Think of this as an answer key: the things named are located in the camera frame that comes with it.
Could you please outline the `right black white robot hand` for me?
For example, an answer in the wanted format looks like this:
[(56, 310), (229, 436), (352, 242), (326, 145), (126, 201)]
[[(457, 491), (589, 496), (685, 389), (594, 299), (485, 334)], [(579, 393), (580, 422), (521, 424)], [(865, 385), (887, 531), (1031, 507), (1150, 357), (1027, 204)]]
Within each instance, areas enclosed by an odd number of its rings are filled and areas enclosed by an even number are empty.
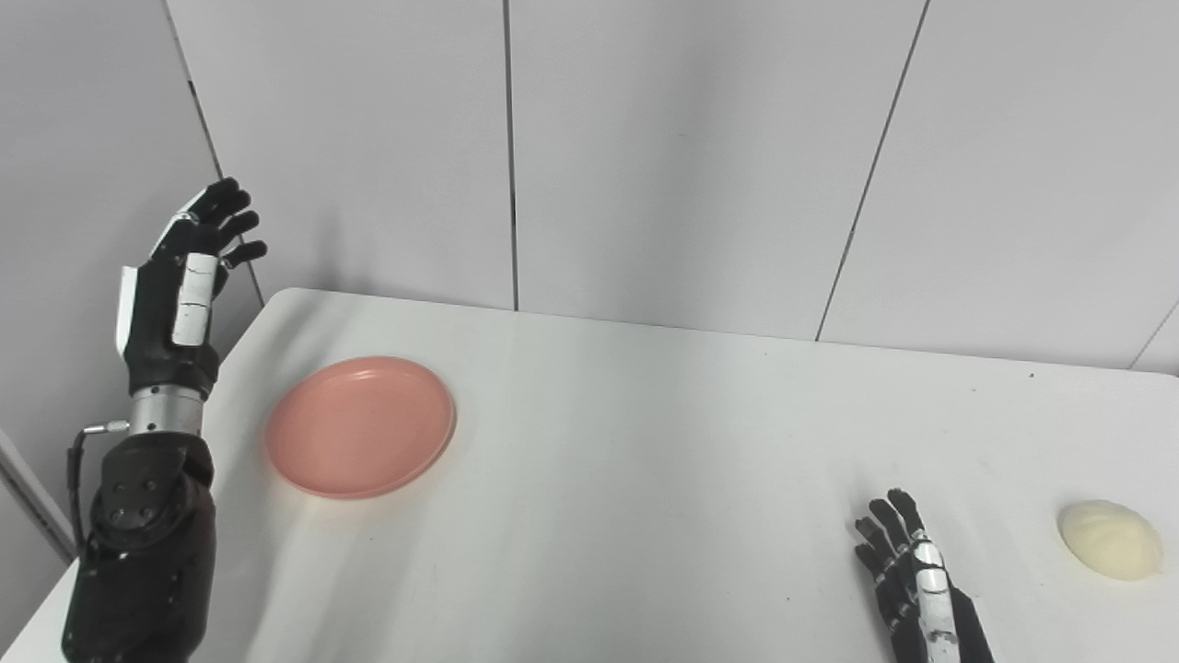
[(993, 662), (974, 602), (954, 582), (938, 545), (901, 488), (868, 504), (854, 523), (854, 553), (871, 576), (872, 596), (896, 662)]

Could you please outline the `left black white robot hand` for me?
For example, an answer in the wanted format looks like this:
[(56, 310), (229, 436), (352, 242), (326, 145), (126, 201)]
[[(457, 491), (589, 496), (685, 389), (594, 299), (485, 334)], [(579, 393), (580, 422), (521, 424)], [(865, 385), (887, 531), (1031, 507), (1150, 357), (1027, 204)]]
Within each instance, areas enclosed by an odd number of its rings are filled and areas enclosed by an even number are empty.
[(222, 178), (169, 219), (143, 264), (123, 268), (116, 348), (130, 394), (171, 385), (209, 398), (222, 365), (212, 307), (235, 269), (266, 255), (265, 242), (241, 242), (259, 225), (251, 193)]

